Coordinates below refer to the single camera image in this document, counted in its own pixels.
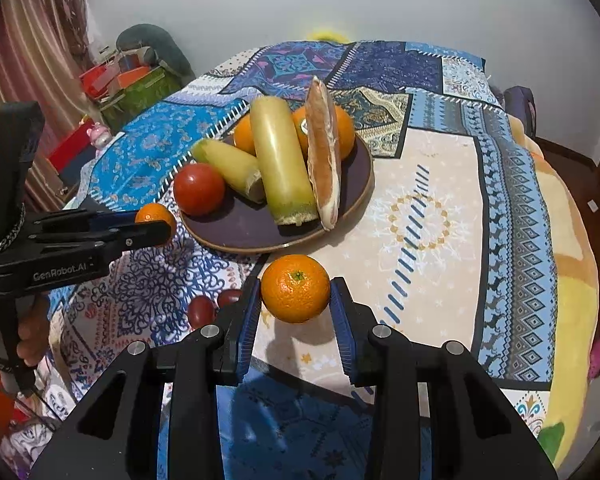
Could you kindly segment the person's left hand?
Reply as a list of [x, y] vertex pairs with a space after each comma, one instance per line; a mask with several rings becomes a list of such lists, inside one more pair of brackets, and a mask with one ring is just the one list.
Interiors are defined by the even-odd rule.
[[28, 367], [37, 367], [48, 349], [50, 321], [47, 318], [50, 300], [46, 294], [35, 297], [29, 313], [20, 320], [17, 354]]

